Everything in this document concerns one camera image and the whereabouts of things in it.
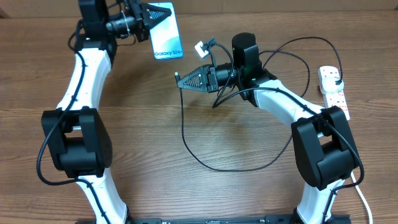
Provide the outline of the white plug adapter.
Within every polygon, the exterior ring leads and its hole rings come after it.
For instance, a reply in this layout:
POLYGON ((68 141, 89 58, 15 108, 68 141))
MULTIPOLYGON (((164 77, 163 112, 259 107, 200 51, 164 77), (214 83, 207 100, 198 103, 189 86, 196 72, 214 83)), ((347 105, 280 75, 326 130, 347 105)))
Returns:
POLYGON ((321 78, 320 79, 320 91, 323 94, 336 93, 336 92, 343 90, 344 87, 345 87, 344 82, 341 81, 339 84, 337 84, 335 78, 321 78))

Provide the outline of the white power strip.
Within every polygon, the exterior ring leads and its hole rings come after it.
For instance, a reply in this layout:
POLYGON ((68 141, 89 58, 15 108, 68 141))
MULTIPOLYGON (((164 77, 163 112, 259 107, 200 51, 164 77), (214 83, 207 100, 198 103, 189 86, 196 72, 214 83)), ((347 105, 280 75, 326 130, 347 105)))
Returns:
MULTIPOLYGON (((333 66, 322 66, 318 69, 318 79, 319 79, 319 86, 320 86, 320 79, 321 78, 335 78, 336 81, 340 79, 339 71, 336 67, 333 66)), ((336 93, 327 93, 322 94, 323 101, 326 108, 330 108, 332 106, 337 106, 343 110, 346 119, 350 120, 350 115, 348 111, 348 106, 345 98, 344 91, 341 90, 336 93)))

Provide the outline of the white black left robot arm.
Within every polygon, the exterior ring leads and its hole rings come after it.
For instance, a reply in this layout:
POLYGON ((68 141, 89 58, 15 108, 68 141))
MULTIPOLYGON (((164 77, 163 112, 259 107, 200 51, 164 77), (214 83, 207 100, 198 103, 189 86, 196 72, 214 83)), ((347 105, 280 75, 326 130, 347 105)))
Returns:
POLYGON ((111 176, 111 138, 98 112, 106 77, 116 55, 118 39, 149 38, 150 30, 172 10, 141 1, 117 1, 110 15, 105 1, 79 1, 82 18, 68 39, 75 54, 69 86, 54 110, 41 118, 45 139, 36 163, 38 178, 47 185, 76 183, 96 216, 95 223, 132 223, 111 176))

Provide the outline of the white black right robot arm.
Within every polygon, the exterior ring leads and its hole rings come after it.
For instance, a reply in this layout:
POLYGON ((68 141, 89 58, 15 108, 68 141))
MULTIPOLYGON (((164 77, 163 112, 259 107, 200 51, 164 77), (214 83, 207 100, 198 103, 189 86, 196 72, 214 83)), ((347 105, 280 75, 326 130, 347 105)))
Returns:
POLYGON ((266 215, 266 223, 349 223, 348 215, 334 215, 333 202, 355 169, 363 169, 351 129, 342 108, 328 108, 306 101, 288 90, 260 59, 256 36, 243 32, 233 37, 229 62, 212 61, 184 77, 179 90, 217 93, 214 106, 226 101, 224 91, 256 108, 268 111, 290 128, 295 161, 305 185, 302 199, 290 215, 266 215))

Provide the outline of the blue screen smartphone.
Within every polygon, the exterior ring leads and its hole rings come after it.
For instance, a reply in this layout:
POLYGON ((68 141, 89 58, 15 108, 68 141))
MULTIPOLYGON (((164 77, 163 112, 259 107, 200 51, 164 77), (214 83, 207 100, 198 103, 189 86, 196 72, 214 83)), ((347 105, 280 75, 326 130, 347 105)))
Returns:
POLYGON ((154 58, 166 60, 184 55, 174 5, 171 2, 151 2, 151 5, 171 10, 171 15, 150 30, 154 58))

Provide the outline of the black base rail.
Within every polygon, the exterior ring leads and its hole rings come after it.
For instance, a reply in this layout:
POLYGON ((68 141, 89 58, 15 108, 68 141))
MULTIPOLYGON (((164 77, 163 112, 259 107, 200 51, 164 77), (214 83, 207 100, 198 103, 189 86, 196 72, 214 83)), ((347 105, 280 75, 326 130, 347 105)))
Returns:
POLYGON ((160 218, 141 218, 128 221, 132 224, 289 224, 298 223, 292 221, 292 215, 266 215, 265 217, 246 218, 214 218, 214 219, 180 219, 161 220, 160 218))

